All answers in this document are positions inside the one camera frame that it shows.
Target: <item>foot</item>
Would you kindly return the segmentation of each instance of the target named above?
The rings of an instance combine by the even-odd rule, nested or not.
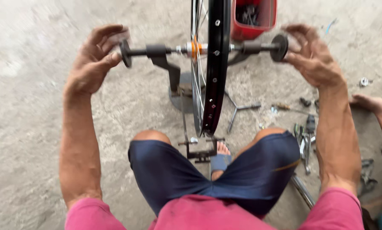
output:
[[[357,105],[367,109],[374,114],[382,112],[382,98],[370,97],[364,94],[353,94],[350,99],[350,105]]]
[[[217,154],[230,155],[230,151],[224,143],[217,142]],[[214,181],[218,179],[223,173],[224,170],[214,170],[211,175],[211,180]]]

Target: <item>dusty floor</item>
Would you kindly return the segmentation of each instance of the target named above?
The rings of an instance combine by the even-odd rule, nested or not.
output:
[[[320,29],[348,79],[349,92],[382,97],[382,0],[279,0],[277,28],[259,40],[270,41],[280,25],[306,22]],[[165,0],[1,0],[0,1],[0,230],[62,229],[66,208],[58,181],[61,132],[61,92],[76,50],[91,28],[105,23],[130,27],[132,46],[188,41],[189,1]],[[327,25],[337,18],[328,34]],[[189,60],[170,58],[189,70]],[[361,77],[374,82],[360,89]],[[127,160],[130,139],[154,128],[172,143],[183,141],[182,119],[168,96],[168,75],[142,58],[131,70],[113,69],[93,97],[96,134],[102,155],[104,201],[127,229],[146,229],[154,215],[142,197]],[[262,108],[238,113],[226,134],[233,107],[225,100],[217,136],[224,136],[232,152],[247,144],[259,123],[291,129],[306,116],[272,114],[272,102],[299,107],[298,98],[317,98],[317,91],[290,66],[276,65],[261,54],[229,68],[227,88],[235,101],[260,101]],[[373,177],[382,193],[382,134],[372,114],[354,110],[363,158],[374,158]],[[189,135],[193,132],[187,116]],[[207,173],[208,166],[199,169]],[[297,172],[316,198],[320,182],[316,156],[312,173]],[[289,185],[266,221],[278,228],[296,228],[308,208]]]

